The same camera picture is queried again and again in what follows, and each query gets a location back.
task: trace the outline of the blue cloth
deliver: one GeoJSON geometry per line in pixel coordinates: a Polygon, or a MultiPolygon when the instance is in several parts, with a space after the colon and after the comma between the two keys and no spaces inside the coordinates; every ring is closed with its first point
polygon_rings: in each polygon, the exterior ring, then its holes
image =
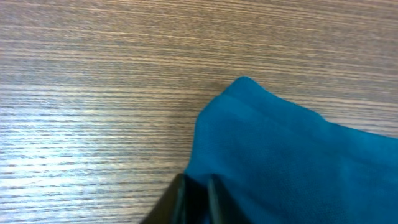
{"type": "Polygon", "coordinates": [[[398,139],[325,121],[241,77],[198,115],[185,173],[253,223],[398,223],[398,139]]]}

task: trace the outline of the black pointed object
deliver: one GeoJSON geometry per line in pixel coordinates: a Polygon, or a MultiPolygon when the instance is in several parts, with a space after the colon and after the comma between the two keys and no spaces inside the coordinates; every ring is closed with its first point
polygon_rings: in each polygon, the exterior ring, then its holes
{"type": "Polygon", "coordinates": [[[202,224],[206,212],[212,224],[251,223],[219,177],[212,175],[205,189],[178,174],[141,224],[202,224]]]}

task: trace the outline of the table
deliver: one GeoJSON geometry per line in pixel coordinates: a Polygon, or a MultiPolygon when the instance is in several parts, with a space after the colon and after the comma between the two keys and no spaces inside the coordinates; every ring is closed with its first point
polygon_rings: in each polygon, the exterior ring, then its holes
{"type": "Polygon", "coordinates": [[[398,137],[398,2],[1,1],[0,222],[138,223],[241,75],[398,137]]]}

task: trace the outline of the blue fabric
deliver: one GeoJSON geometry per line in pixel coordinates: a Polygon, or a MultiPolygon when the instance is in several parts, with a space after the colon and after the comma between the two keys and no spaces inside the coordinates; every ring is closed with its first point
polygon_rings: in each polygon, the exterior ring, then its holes
{"type": "Polygon", "coordinates": [[[398,223],[398,139],[325,121],[241,77],[198,115],[187,175],[253,223],[398,223]]]}

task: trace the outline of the towel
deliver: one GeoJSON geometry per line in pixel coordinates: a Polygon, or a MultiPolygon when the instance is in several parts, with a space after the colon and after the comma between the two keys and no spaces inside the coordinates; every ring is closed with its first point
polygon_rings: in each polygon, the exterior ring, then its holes
{"type": "Polygon", "coordinates": [[[185,174],[253,223],[398,223],[398,139],[324,120],[241,77],[198,115],[185,174]]]}

